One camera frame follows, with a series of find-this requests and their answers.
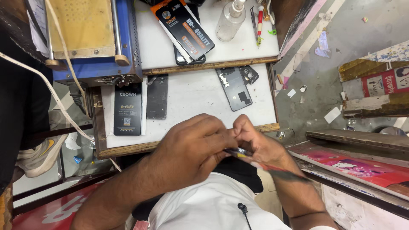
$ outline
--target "cigarette butt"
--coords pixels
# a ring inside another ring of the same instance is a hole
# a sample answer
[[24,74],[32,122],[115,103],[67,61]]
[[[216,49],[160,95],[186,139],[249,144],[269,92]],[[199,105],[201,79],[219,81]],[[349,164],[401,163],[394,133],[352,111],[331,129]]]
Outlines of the cigarette butt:
[[277,74],[277,78],[279,79],[280,84],[281,84],[281,85],[284,85],[283,80],[282,80],[281,77],[280,77],[280,74]]

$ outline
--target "black jeans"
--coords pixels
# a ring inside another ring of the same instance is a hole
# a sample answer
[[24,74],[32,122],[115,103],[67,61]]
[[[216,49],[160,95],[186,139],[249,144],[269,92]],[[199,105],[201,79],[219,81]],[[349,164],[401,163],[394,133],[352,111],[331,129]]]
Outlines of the black jeans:
[[[0,30],[0,52],[42,72],[50,83],[52,71],[18,47]],[[51,93],[37,74],[0,58],[0,194],[10,183],[19,150],[34,148],[44,140],[30,140],[48,131]]]
[[[145,155],[146,154],[135,154],[131,156],[121,157],[121,159],[119,160],[119,164],[122,168],[127,168]],[[224,174],[237,180],[240,183],[247,185],[254,193],[260,193],[263,191],[263,184],[260,177],[258,177],[257,175],[257,168],[237,158],[227,157],[223,159],[216,166],[213,172]],[[163,194],[140,203],[132,211],[132,216],[136,220],[147,221],[149,213],[162,196]]]

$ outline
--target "orange nike swoosh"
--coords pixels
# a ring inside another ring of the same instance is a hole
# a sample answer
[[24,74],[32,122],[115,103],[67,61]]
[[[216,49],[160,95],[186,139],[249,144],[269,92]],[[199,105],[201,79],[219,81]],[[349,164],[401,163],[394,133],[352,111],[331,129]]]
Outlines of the orange nike swoosh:
[[44,151],[41,155],[39,155],[39,156],[36,157],[36,158],[39,158],[39,157],[41,157],[43,154],[45,154],[45,152],[47,152],[47,151],[51,148],[52,145],[54,145],[54,140],[53,140],[53,139],[48,140],[48,147],[45,149],[45,151]]

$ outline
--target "plastic spray bottle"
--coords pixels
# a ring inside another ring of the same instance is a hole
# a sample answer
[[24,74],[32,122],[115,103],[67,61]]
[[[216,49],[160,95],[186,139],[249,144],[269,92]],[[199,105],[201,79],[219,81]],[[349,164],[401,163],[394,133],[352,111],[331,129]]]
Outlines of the plastic spray bottle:
[[246,0],[234,0],[223,7],[219,22],[216,26],[216,36],[220,41],[231,41],[236,35],[241,24],[246,19],[244,2]]

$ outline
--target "lcd separator machine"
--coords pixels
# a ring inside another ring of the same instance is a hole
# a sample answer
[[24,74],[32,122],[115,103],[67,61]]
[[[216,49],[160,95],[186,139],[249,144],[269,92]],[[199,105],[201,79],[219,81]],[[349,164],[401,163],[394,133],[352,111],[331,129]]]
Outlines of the lcd separator machine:
[[[87,0],[72,2],[74,4],[56,0],[53,8],[60,13],[57,16],[61,17],[59,22],[68,55],[83,88],[114,84],[122,87],[142,82],[132,0],[102,0],[98,5]],[[47,15],[49,59],[46,66],[53,69],[54,81],[73,85],[54,22],[49,12]]]

